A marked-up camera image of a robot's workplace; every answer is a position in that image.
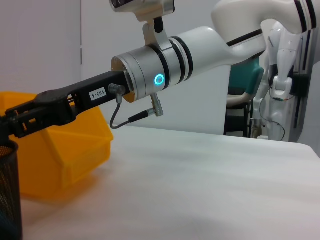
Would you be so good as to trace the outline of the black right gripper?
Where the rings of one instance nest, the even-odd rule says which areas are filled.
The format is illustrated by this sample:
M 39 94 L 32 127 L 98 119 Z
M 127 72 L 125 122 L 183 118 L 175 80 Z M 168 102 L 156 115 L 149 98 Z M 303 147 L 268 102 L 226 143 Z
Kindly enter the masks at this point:
M 81 82 L 38 94 L 28 101 L 7 109 L 0 117 L 0 137 L 23 138 L 52 126 L 64 126 L 76 116 L 116 98 L 109 85 L 130 92 L 123 71 L 109 71 Z

